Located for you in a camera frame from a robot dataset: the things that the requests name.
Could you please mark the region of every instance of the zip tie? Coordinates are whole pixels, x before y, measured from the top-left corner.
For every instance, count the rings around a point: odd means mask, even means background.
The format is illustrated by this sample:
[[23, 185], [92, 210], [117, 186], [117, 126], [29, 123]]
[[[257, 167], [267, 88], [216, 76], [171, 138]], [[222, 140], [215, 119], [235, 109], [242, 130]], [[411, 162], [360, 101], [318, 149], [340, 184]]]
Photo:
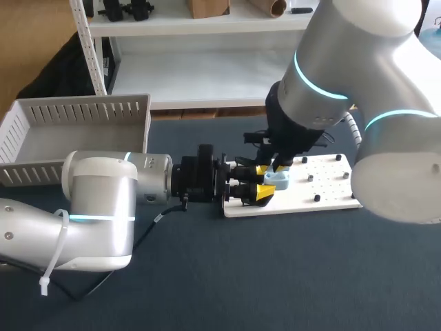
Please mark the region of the zip tie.
[[159, 214], [158, 216], [156, 216], [156, 217], [154, 218], [154, 222], [155, 222], [155, 223], [158, 223], [159, 220], [162, 219], [163, 217], [164, 217], [164, 215]]
[[57, 263], [58, 258], [60, 257], [61, 251], [63, 250], [66, 237], [68, 235], [68, 227], [69, 227], [69, 213], [64, 209], [58, 209], [55, 213], [55, 215], [63, 214], [63, 224], [61, 225], [60, 234], [58, 235], [57, 245], [55, 246], [55, 252], [52, 256], [48, 269], [44, 272], [44, 275], [40, 278], [40, 286], [41, 286], [41, 295], [47, 296], [48, 295], [48, 285], [50, 282], [50, 274], [52, 273], [55, 263]]

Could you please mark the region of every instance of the screw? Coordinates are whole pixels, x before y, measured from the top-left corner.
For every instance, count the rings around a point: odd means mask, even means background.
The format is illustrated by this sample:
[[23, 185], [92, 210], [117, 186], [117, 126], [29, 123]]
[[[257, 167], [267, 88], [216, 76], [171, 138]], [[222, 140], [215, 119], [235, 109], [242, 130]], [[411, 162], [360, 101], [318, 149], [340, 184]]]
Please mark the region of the screw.
[[434, 164], [433, 166], [432, 166], [432, 173], [433, 174], [439, 174], [440, 173], [440, 165], [439, 164]]

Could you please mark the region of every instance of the white shelf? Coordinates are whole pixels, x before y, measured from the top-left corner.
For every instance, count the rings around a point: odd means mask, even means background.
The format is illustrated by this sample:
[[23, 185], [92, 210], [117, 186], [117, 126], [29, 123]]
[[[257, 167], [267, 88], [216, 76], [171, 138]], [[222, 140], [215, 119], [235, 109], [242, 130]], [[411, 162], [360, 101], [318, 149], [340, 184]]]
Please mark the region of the white shelf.
[[112, 94], [152, 96], [151, 109], [263, 106], [292, 51], [124, 54]]
[[[318, 2], [319, 0], [301, 0], [301, 6], [316, 9]], [[229, 15], [193, 19], [185, 1], [153, 0], [152, 3], [156, 5], [156, 9], [146, 21], [136, 22], [133, 17], [125, 14], [123, 21], [112, 23], [106, 16], [95, 15], [90, 24], [92, 36], [159, 36], [304, 30], [312, 16], [312, 14], [287, 12], [280, 18], [272, 19], [247, 1], [232, 0]]]

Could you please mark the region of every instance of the white pegboard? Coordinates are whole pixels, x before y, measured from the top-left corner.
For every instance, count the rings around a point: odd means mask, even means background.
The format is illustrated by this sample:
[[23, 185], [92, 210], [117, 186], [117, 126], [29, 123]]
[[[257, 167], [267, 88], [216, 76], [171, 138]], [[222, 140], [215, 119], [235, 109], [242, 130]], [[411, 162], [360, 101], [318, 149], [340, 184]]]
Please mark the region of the white pegboard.
[[[336, 160], [336, 156], [307, 157], [307, 163], [302, 163], [302, 157], [295, 158], [289, 171], [287, 190], [276, 191], [266, 207], [243, 206], [240, 199], [230, 199], [224, 205], [225, 216], [252, 217], [361, 208], [360, 202], [352, 199], [351, 166], [345, 155], [340, 161]], [[236, 166], [234, 162], [229, 163], [232, 167]], [[349, 173], [348, 179], [343, 178], [346, 172]], [[314, 180], [308, 182], [311, 174]], [[237, 181], [231, 181], [231, 185], [237, 184]], [[314, 201], [317, 194], [320, 195], [320, 202]]]

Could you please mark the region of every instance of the dark blue table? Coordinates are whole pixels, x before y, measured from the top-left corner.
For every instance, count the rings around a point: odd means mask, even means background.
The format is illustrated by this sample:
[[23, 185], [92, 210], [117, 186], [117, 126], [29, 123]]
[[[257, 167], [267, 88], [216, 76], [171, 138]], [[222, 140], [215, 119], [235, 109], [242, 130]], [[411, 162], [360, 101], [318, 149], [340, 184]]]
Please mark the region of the dark blue table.
[[[263, 117], [153, 122], [148, 150], [179, 162], [213, 143], [219, 156], [254, 157], [242, 133], [265, 128]], [[353, 159], [346, 124], [330, 133], [337, 143], [311, 153]], [[0, 197], [68, 208], [60, 187], [0, 188]], [[137, 235], [163, 209], [139, 207]], [[190, 204], [82, 302], [53, 286], [40, 297], [38, 277], [0, 272], [0, 330], [440, 330], [440, 239], [441, 225], [366, 210], [222, 219], [214, 205]], [[54, 277], [80, 292], [98, 275]]]

